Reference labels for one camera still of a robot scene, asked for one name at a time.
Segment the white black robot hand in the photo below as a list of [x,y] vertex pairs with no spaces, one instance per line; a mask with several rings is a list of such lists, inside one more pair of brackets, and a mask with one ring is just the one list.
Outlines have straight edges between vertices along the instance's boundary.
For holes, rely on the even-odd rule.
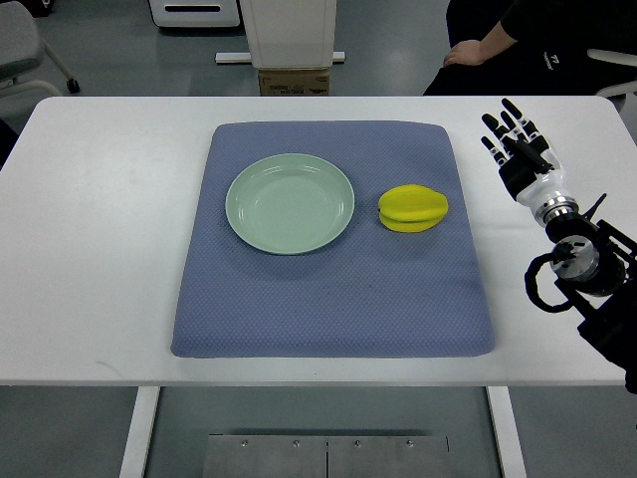
[[481,142],[510,197],[542,227],[558,216],[577,213],[576,200],[565,187],[564,169],[546,137],[511,100],[502,99],[502,106],[497,118],[482,115],[491,134]]

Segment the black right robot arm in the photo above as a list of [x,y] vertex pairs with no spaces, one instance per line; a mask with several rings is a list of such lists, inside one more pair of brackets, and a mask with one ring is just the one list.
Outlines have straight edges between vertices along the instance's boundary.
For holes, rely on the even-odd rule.
[[[625,371],[625,387],[635,393],[636,241],[604,220],[592,221],[600,204],[581,213],[573,199],[559,195],[541,205],[538,222],[554,246],[531,261],[525,288],[545,312],[577,310],[583,317],[580,336]],[[536,276],[545,264],[565,297],[561,304],[549,304],[539,294]]]

